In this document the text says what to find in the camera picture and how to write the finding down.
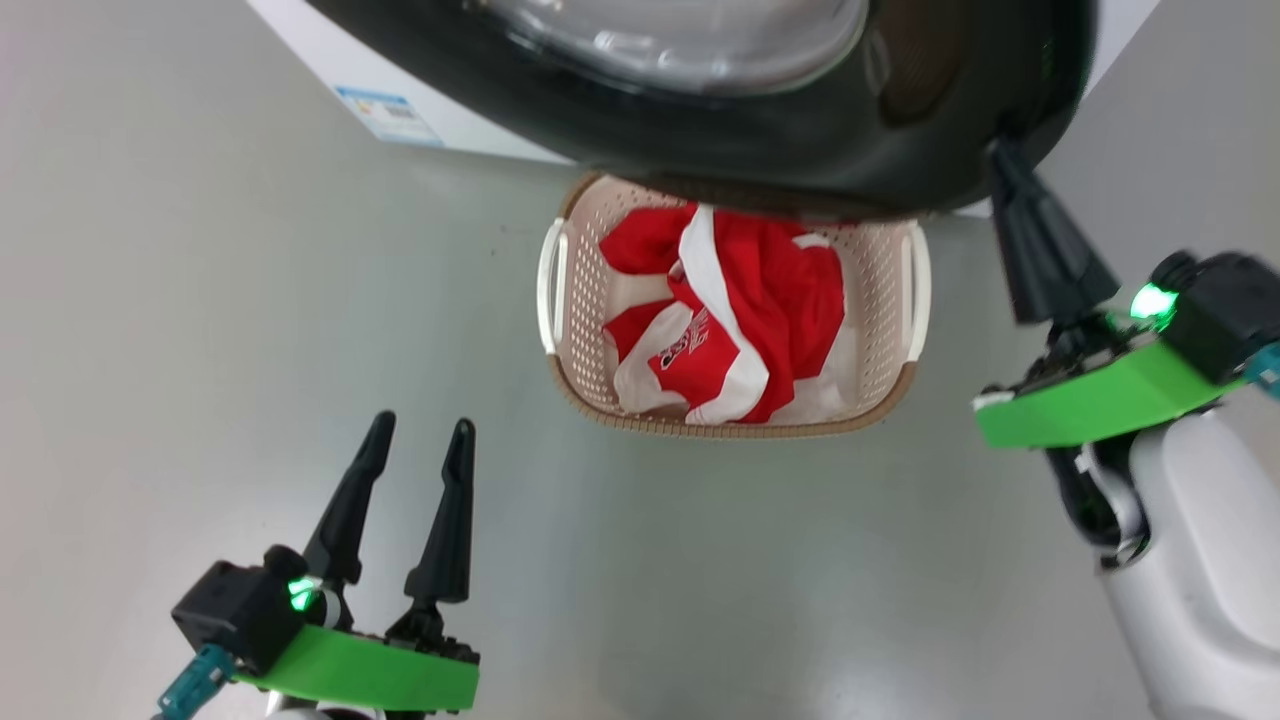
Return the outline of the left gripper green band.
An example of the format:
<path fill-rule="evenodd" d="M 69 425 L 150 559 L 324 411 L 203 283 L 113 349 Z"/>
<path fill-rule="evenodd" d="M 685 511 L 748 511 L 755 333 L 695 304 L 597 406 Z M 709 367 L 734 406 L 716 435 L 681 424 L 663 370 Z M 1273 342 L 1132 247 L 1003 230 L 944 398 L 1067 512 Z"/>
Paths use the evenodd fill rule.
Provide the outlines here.
<path fill-rule="evenodd" d="M 310 575 L 353 585 L 376 480 L 385 470 L 396 414 L 380 411 L 332 495 L 303 551 Z M 444 635 L 439 603 L 470 596 L 476 428 L 461 418 L 442 465 L 442 497 L 419 564 L 404 582 L 408 612 L 385 635 L 303 625 L 274 666 L 236 682 L 296 700 L 393 714 L 457 714 L 474 706 L 477 655 Z"/>

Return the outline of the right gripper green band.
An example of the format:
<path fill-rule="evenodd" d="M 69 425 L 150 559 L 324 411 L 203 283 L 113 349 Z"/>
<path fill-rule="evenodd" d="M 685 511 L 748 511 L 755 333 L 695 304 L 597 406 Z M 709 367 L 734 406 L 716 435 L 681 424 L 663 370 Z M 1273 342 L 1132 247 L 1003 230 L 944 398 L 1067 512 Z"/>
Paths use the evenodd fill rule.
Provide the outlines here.
<path fill-rule="evenodd" d="M 1015 322 L 1074 322 L 1115 296 L 1119 282 L 1059 196 L 1011 140 L 986 149 L 989 200 Z M 1178 293 L 1143 286 L 1132 301 L 1130 348 L 1076 374 L 975 398 L 975 423 L 995 448 L 1061 448 L 1171 421 L 1244 386 L 1204 379 L 1158 333 Z"/>

